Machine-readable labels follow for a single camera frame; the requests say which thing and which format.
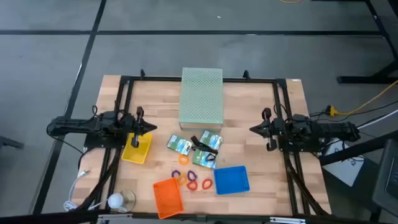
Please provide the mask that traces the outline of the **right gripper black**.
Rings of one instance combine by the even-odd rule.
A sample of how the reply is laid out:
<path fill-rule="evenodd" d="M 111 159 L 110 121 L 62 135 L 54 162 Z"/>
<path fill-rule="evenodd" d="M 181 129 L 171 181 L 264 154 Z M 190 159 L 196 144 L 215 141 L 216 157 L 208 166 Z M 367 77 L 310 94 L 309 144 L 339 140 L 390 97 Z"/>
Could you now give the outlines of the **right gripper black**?
<path fill-rule="evenodd" d="M 277 148 L 277 141 L 273 136 L 282 136 L 284 134 L 284 125 L 282 124 L 282 118 L 274 118 L 271 121 L 271 109 L 264 108 L 262 111 L 263 122 L 257 124 L 249 129 L 251 132 L 260 135 L 262 138 L 267 139 L 266 149 L 268 151 L 273 151 Z"/>

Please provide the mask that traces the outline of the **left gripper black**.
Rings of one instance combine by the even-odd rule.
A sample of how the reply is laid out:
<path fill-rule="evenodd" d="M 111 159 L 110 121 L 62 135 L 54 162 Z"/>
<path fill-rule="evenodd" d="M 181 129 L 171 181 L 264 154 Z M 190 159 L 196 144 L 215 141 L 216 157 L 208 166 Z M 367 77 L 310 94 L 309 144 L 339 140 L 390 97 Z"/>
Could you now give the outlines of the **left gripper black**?
<path fill-rule="evenodd" d="M 141 119 L 144 115 L 144 109 L 141 106 L 137 107 L 137 111 L 135 115 L 129 114 L 129 122 L 131 123 L 131 127 L 129 128 L 130 131 L 134 134 L 131 140 L 131 146 L 132 147 L 139 147 L 139 141 L 138 141 L 138 136 L 142 135 L 141 133 Z M 147 134 L 151 131 L 156 130 L 157 126 L 154 124 L 150 124 L 148 122 L 143 122 L 143 126 L 147 127 L 147 129 L 144 130 L 144 134 Z"/>

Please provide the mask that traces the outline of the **green crayon box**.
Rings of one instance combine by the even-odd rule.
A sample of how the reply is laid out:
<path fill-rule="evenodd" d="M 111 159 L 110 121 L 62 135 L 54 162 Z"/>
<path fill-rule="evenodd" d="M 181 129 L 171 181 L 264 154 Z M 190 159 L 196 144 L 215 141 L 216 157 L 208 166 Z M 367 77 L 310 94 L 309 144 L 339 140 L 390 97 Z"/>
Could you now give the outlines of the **green crayon box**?
<path fill-rule="evenodd" d="M 209 169 L 216 168 L 216 155 L 197 149 L 193 154 L 192 163 L 198 166 L 207 167 Z"/>
<path fill-rule="evenodd" d="M 214 150 L 218 150 L 223 143 L 223 138 L 217 134 L 205 130 L 201 135 L 200 142 Z"/>
<path fill-rule="evenodd" d="M 178 135 L 171 135 L 167 147 L 173 151 L 187 156 L 192 148 L 192 143 Z"/>

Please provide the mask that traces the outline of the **blue plastic basket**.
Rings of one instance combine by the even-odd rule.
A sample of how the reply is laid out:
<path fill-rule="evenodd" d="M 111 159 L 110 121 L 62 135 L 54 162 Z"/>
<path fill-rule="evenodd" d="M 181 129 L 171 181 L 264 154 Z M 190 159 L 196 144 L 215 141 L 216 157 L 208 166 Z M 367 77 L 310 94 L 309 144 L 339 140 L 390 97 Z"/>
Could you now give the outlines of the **blue plastic basket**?
<path fill-rule="evenodd" d="M 218 195 L 250 191 L 248 173 L 245 166 L 215 169 L 214 180 Z"/>

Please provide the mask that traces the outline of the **green perforated metal shelf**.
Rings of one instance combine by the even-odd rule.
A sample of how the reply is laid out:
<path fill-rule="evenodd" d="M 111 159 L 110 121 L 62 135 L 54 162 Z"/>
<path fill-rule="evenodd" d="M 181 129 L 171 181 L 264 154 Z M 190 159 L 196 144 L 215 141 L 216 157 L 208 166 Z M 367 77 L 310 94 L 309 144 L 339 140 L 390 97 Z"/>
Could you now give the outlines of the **green perforated metal shelf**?
<path fill-rule="evenodd" d="M 182 68 L 179 106 L 182 129 L 220 131 L 224 125 L 223 70 Z"/>

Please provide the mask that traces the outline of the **black desk beam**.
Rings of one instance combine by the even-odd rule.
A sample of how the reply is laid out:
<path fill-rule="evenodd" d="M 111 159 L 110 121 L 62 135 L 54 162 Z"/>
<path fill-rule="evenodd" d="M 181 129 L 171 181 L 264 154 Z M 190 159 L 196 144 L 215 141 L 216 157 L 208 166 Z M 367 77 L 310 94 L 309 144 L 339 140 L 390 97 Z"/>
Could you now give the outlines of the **black desk beam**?
<path fill-rule="evenodd" d="M 393 131 L 388 134 L 385 134 L 383 136 L 377 137 L 375 139 L 371 139 L 366 142 L 356 144 L 347 149 L 343 149 L 341 151 L 334 152 L 327 156 L 322 156 L 319 159 L 320 165 L 325 166 L 328 164 L 332 164 L 334 162 L 344 161 L 344 160 L 352 158 L 352 157 L 357 157 L 362 154 L 381 149 L 385 146 L 386 142 L 390 139 L 398 139 L 398 130 Z"/>

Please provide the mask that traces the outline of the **yellow plastic basket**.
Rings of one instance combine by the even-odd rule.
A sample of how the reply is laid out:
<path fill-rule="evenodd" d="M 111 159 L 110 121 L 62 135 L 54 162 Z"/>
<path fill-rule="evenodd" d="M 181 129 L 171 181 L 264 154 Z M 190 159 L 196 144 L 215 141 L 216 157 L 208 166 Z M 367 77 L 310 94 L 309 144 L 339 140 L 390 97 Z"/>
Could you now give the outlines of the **yellow plastic basket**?
<path fill-rule="evenodd" d="M 131 145 L 133 137 L 133 133 L 129 134 L 121 159 L 136 164 L 143 164 L 150 149 L 152 134 L 147 133 L 143 136 L 138 136 L 139 147 Z"/>

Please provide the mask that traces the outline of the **orange plastic basket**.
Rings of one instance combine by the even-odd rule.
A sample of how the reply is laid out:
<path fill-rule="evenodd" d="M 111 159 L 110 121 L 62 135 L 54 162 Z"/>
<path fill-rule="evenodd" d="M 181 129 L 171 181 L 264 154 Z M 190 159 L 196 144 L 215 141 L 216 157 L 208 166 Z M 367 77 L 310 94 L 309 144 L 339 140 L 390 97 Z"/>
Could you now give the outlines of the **orange plastic basket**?
<path fill-rule="evenodd" d="M 180 186 L 176 178 L 169 178 L 153 184 L 158 218 L 180 214 L 184 211 Z"/>

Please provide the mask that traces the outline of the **white round ball device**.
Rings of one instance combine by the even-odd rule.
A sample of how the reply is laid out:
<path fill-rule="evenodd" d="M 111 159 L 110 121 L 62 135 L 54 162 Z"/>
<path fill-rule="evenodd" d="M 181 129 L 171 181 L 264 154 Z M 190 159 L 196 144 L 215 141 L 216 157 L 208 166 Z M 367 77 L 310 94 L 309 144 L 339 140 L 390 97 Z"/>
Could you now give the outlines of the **white round ball device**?
<path fill-rule="evenodd" d="M 108 206 L 112 209 L 120 209 L 124 203 L 124 197 L 120 193 L 115 193 L 109 196 Z"/>

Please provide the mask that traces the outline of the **white box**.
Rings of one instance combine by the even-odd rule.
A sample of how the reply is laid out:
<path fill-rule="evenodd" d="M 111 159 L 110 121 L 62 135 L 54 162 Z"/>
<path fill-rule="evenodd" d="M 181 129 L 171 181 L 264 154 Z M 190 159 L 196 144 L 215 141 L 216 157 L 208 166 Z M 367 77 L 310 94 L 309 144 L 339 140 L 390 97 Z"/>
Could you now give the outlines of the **white box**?
<path fill-rule="evenodd" d="M 325 155 L 328 156 L 330 154 L 343 150 L 343 145 L 345 145 L 345 149 L 349 148 L 349 146 L 347 144 L 343 144 L 341 140 L 337 138 L 332 139 L 331 144 L 327 147 Z M 364 161 L 365 157 L 360 155 L 322 167 L 326 171 L 334 175 L 337 179 L 352 187 L 364 164 Z"/>

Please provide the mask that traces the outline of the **dark grey chair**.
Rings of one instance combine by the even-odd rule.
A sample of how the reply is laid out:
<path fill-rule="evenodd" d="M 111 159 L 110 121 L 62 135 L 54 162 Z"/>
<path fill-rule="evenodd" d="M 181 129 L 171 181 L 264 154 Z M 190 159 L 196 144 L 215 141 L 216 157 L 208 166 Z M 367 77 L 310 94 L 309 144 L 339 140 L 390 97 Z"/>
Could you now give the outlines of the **dark grey chair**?
<path fill-rule="evenodd" d="M 398 217 L 398 142 L 388 140 L 379 163 L 373 201 Z"/>

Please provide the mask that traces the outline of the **black furniture foot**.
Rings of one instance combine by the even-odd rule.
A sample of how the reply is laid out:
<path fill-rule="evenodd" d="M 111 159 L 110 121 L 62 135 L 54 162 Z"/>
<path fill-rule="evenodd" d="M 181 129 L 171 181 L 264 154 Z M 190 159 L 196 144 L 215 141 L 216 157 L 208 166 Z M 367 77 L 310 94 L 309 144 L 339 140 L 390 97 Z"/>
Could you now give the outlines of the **black furniture foot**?
<path fill-rule="evenodd" d="M 14 147 L 16 149 L 22 149 L 24 147 L 24 143 L 15 141 L 13 139 L 6 138 L 4 136 L 0 136 L 0 149 L 3 146 L 10 146 L 10 147 Z"/>

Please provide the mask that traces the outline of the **black aluminium table frame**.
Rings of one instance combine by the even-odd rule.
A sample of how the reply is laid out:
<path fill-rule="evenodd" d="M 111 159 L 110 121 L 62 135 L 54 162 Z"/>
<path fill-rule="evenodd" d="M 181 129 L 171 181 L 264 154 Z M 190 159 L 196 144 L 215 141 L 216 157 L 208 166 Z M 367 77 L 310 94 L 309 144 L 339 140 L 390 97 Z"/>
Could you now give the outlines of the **black aluminium table frame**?
<path fill-rule="evenodd" d="M 181 165 L 178 154 L 167 148 L 167 141 L 176 134 L 190 138 L 190 131 L 180 129 L 178 109 L 180 79 L 172 77 L 132 78 L 130 110 L 138 106 L 145 111 L 147 122 L 157 126 L 152 132 L 152 142 L 143 164 L 128 161 L 119 163 L 114 185 L 106 184 L 100 200 L 124 189 L 135 193 L 137 201 L 132 212 L 135 217 L 157 218 L 153 184 L 169 179 L 173 170 L 198 175 L 196 191 L 180 187 L 184 211 L 181 217 L 201 221 L 224 219 L 239 215 L 245 219 L 259 215 L 289 216 L 292 213 L 285 172 L 284 157 L 280 151 L 266 150 L 265 141 L 250 132 L 251 126 L 261 122 L 261 111 L 272 107 L 279 99 L 285 109 L 293 113 L 307 113 L 307 103 L 302 82 L 280 79 L 265 82 L 262 79 L 231 78 L 224 83 L 224 125 L 221 135 L 224 142 L 217 158 L 218 167 L 245 166 L 250 191 L 218 195 L 213 185 L 208 190 L 201 187 L 213 171 L 194 164 Z"/>

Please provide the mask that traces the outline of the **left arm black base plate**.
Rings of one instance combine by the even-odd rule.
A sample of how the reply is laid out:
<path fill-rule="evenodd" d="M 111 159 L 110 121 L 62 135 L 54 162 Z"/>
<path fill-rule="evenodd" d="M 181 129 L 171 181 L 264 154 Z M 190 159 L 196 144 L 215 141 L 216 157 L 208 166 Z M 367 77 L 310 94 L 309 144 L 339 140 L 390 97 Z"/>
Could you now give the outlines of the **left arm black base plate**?
<path fill-rule="evenodd" d="M 110 129 L 89 133 L 86 135 L 84 146 L 88 149 L 123 147 L 127 141 L 127 135 L 126 132 L 111 131 Z"/>

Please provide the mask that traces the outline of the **silver metal bracket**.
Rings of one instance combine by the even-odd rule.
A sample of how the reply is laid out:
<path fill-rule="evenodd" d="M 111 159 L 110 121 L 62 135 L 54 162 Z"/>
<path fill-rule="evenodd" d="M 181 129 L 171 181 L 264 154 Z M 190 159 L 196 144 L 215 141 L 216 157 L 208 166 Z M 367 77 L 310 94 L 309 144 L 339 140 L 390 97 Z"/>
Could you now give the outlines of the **silver metal bracket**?
<path fill-rule="evenodd" d="M 269 221 L 278 224 L 306 224 L 306 220 L 300 218 L 270 217 Z"/>
<path fill-rule="evenodd" d="M 129 218 L 129 215 L 121 214 L 121 213 L 98 215 L 99 224 L 109 224 L 111 220 L 117 220 L 117 219 L 121 219 L 121 218 Z"/>

